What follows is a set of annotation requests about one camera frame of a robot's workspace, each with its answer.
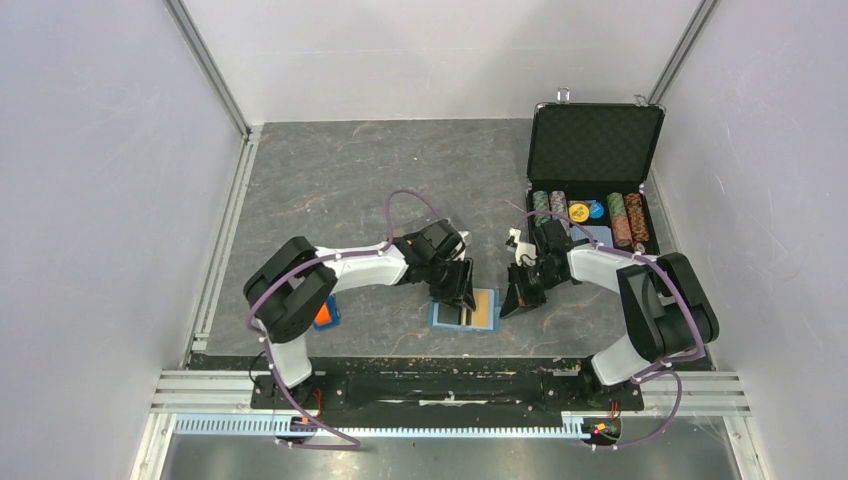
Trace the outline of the blue card holder wallet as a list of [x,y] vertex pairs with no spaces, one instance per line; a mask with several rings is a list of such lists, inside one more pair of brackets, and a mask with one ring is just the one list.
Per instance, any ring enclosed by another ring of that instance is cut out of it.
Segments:
[[429,327],[457,332],[496,332],[499,329],[499,292],[495,289],[475,288],[473,293],[475,310],[432,303],[428,310]]

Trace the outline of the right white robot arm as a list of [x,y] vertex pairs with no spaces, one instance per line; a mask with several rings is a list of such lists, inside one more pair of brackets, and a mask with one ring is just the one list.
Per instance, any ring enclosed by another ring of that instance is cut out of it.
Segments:
[[581,364],[577,392],[585,405],[602,408],[624,383],[702,358],[718,337],[717,318],[685,255],[630,253],[590,236],[575,241],[558,221],[533,232],[533,241],[525,242],[520,229],[509,231],[506,245],[515,260],[502,317],[543,306],[548,292],[565,283],[591,283],[621,300],[624,335]]

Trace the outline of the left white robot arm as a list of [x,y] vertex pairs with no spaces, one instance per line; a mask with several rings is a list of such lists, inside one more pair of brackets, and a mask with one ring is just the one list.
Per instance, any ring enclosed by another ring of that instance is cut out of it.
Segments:
[[288,240],[245,283],[246,324],[260,336],[275,392],[290,407],[314,394],[307,331],[333,294],[369,286],[425,283],[432,301],[473,311],[473,261],[447,220],[367,247],[331,249]]

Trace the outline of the black poker chip case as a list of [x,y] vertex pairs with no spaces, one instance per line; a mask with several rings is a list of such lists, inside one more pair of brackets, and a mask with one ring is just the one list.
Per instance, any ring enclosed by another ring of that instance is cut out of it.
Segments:
[[657,104],[542,102],[535,106],[526,177],[526,207],[538,203],[533,194],[564,193],[567,202],[598,201],[604,206],[599,218],[587,226],[611,226],[608,196],[638,195],[644,232],[625,249],[644,248],[660,253],[652,215],[640,192],[665,120]]

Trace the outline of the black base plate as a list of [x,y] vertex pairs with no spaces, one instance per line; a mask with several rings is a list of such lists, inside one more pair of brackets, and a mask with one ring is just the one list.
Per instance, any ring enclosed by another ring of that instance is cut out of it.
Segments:
[[639,387],[596,392],[568,357],[314,357],[294,399],[331,427],[552,427],[564,412],[641,411]]

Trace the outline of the right aluminium frame post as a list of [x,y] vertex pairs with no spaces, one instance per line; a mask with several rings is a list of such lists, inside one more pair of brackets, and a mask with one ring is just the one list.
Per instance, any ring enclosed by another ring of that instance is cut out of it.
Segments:
[[672,50],[665,66],[657,78],[647,100],[650,104],[660,104],[670,91],[674,81],[694,49],[697,41],[707,27],[719,0],[701,0],[698,2],[683,33]]

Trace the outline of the aluminium frame post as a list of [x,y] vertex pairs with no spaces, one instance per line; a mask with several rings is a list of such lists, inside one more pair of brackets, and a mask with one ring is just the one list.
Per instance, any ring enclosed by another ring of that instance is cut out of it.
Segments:
[[163,3],[232,126],[241,138],[247,139],[251,134],[252,127],[237,105],[236,99],[218,68],[211,51],[206,45],[187,5],[182,0],[164,0]]
[[672,50],[665,66],[657,78],[647,100],[650,104],[660,104],[670,91],[674,81],[694,49],[697,41],[707,27],[719,0],[701,0],[698,2],[683,33]]

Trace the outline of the left aluminium frame post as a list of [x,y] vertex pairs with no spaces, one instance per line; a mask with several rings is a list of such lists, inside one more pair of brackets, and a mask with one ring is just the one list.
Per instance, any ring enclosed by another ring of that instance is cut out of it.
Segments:
[[236,99],[218,68],[211,51],[206,45],[187,5],[182,0],[164,0],[163,3],[232,126],[241,138],[247,139],[251,134],[252,127],[237,105]]

